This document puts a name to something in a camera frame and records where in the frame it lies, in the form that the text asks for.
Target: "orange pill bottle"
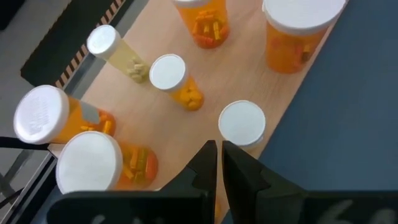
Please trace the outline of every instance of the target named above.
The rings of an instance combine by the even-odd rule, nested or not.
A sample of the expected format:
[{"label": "orange pill bottle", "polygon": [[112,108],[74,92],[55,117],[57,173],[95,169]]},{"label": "orange pill bottle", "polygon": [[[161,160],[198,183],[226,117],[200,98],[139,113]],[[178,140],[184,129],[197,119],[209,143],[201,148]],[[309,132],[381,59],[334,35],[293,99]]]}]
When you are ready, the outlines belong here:
[{"label": "orange pill bottle", "polygon": [[173,0],[195,43],[204,49],[220,46],[229,35],[226,0]]},{"label": "orange pill bottle", "polygon": [[120,144],[111,136],[87,131],[63,148],[55,171],[61,193],[140,190],[157,174],[156,155],[147,147]]},{"label": "orange pill bottle", "polygon": [[113,135],[115,128],[116,122],[110,113],[50,85],[41,85],[28,92],[14,114],[17,137],[31,144],[65,144],[83,131]]},{"label": "orange pill bottle", "polygon": [[301,71],[346,0],[263,0],[266,63],[280,73]]},{"label": "orange pill bottle", "polygon": [[159,57],[150,68],[149,80],[186,110],[196,111],[203,105],[203,93],[188,74],[185,62],[178,55],[167,54]]}]

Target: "gray floor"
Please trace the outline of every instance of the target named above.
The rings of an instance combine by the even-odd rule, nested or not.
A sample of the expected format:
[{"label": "gray floor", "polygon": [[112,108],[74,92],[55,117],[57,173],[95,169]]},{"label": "gray floor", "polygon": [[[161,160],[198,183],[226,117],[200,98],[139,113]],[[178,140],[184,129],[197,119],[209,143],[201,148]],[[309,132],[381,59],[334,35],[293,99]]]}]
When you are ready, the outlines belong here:
[{"label": "gray floor", "polygon": [[[20,98],[32,88],[19,76],[20,68],[69,2],[26,0],[7,29],[0,32],[0,136],[14,136],[14,110]],[[0,149],[0,173],[5,175],[19,153],[19,149]],[[24,187],[46,154],[34,152],[12,180],[11,187],[15,190]],[[8,210],[9,207],[0,210],[0,220]]]}]

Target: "prescription bottle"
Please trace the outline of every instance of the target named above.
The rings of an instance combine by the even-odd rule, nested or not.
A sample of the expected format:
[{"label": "prescription bottle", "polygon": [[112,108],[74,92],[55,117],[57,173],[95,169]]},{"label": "prescription bottle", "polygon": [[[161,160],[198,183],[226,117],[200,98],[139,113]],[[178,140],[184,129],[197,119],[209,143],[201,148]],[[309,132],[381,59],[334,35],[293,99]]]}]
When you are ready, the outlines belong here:
[{"label": "prescription bottle", "polygon": [[114,27],[102,25],[94,29],[87,38],[87,49],[135,82],[147,80],[149,66],[122,40]]},{"label": "prescription bottle", "polygon": [[218,129],[225,140],[248,151],[263,141],[266,116],[255,103],[238,100],[222,110],[218,118]]},{"label": "prescription bottle", "polygon": [[204,49],[220,46],[228,37],[226,0],[173,0],[195,43]]},{"label": "prescription bottle", "polygon": [[280,73],[303,69],[346,0],[263,0],[266,63]]},{"label": "prescription bottle", "polygon": [[157,158],[148,147],[121,144],[111,136],[86,131],[63,148],[55,171],[61,193],[139,190],[156,177]]},{"label": "prescription bottle", "polygon": [[186,110],[199,110],[204,102],[203,93],[188,74],[185,62],[175,54],[159,57],[149,72],[150,82],[158,89],[167,92]]},{"label": "prescription bottle", "polygon": [[65,144],[76,134],[91,130],[113,135],[115,128],[116,122],[110,113],[50,85],[28,92],[14,114],[17,137],[31,144]]}]

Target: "child-resistant cap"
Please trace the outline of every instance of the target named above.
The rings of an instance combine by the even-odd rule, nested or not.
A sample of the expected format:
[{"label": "child-resistant cap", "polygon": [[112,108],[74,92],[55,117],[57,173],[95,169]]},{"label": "child-resistant cap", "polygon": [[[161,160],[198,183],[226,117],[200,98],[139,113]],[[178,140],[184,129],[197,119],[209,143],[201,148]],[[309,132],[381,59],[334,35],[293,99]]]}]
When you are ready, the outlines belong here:
[{"label": "child-resistant cap", "polygon": [[175,91],[187,80],[187,69],[182,58],[175,54],[160,56],[149,71],[150,82],[163,91]]},{"label": "child-resistant cap", "polygon": [[119,32],[110,25],[95,28],[87,38],[87,49],[94,56],[107,59],[115,53],[121,41]]},{"label": "child-resistant cap", "polygon": [[86,131],[73,137],[58,158],[55,176],[63,194],[112,190],[123,168],[118,143],[107,134]]},{"label": "child-resistant cap", "polygon": [[35,87],[19,102],[14,131],[26,143],[45,144],[57,137],[69,115],[68,96],[50,85]]},{"label": "child-resistant cap", "polygon": [[201,7],[208,4],[210,0],[173,0],[174,4],[178,7]]},{"label": "child-resistant cap", "polygon": [[218,129],[225,140],[237,146],[252,146],[264,137],[266,116],[253,102],[235,101],[222,110]]},{"label": "child-resistant cap", "polygon": [[292,35],[311,35],[335,21],[346,0],[263,0],[262,10],[277,30]]}]

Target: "wooden table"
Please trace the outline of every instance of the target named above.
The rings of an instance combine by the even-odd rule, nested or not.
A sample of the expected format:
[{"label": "wooden table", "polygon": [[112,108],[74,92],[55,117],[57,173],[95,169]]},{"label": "wooden table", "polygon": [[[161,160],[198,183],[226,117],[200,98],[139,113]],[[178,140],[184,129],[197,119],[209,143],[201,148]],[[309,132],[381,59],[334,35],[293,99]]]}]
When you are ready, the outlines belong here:
[{"label": "wooden table", "polygon": [[[228,0],[231,34],[214,50],[199,49],[193,43],[171,1],[150,0],[124,36],[149,63],[163,54],[180,55],[205,94],[199,111],[183,110],[149,82],[138,85],[109,64],[85,93],[84,101],[115,115],[116,139],[148,145],[155,151],[159,173],[150,189],[175,177],[208,139],[217,140],[221,152],[218,115],[232,101],[250,100],[264,110],[266,140],[251,154],[259,157],[264,149],[315,57],[298,74],[279,75],[269,70],[264,58],[266,19],[261,4],[261,0]],[[220,155],[217,193],[224,217],[229,206]]]}]

